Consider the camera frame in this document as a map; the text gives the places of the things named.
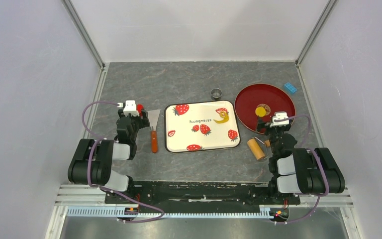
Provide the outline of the wooden dough roller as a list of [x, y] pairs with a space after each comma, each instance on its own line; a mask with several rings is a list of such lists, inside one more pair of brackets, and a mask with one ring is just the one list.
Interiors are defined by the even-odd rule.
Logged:
[[261, 140], [257, 137], [253, 137], [247, 141], [247, 145], [257, 161], [272, 156], [271, 143], [269, 140]]

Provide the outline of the orange handled metal scraper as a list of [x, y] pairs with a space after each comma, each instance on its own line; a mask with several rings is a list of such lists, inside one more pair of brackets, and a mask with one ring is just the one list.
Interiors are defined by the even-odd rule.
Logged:
[[160, 115], [160, 109], [148, 111], [148, 119], [151, 130], [151, 151], [157, 153], [159, 151], [158, 147], [158, 135], [157, 135], [157, 123]]

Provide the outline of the yellow dough piece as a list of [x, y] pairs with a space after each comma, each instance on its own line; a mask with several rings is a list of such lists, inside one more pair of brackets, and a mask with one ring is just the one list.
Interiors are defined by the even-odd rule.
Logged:
[[267, 111], [266, 111], [266, 109], [264, 107], [257, 107], [255, 109], [255, 114], [256, 114], [257, 117], [262, 118], [262, 117], [264, 117], [267, 114]]

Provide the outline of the white strawberry print tray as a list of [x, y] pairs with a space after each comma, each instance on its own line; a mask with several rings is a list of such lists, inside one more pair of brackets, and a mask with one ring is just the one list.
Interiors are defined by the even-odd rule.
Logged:
[[[229, 121], [220, 120], [226, 111]], [[165, 148], [171, 153], [186, 153], [235, 148], [241, 142], [238, 119], [230, 101], [172, 104], [163, 111]]]

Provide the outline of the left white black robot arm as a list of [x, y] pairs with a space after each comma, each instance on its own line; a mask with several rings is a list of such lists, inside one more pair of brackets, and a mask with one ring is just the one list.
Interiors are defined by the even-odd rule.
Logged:
[[114, 139], [81, 139], [68, 167], [68, 179], [74, 184], [92, 185], [117, 191], [124, 203], [135, 200], [136, 190], [130, 176], [112, 170], [114, 160], [132, 160], [137, 151], [138, 131], [150, 126], [146, 110], [138, 116], [119, 110], [116, 122], [117, 136]]

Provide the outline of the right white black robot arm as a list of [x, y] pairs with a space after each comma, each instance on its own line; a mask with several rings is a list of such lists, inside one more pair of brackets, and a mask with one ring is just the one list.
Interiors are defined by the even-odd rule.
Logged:
[[288, 194], [325, 196], [345, 190], [344, 176], [330, 150], [326, 147], [306, 149], [288, 133], [290, 124], [284, 121], [257, 120], [256, 131], [264, 131], [271, 149], [267, 195], [271, 202], [280, 203]]

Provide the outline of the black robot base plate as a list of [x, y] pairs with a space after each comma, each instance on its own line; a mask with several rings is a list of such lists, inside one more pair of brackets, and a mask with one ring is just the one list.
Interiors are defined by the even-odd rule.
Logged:
[[299, 197], [254, 182], [135, 181], [124, 194], [140, 202], [140, 213], [256, 213], [260, 205], [300, 204]]

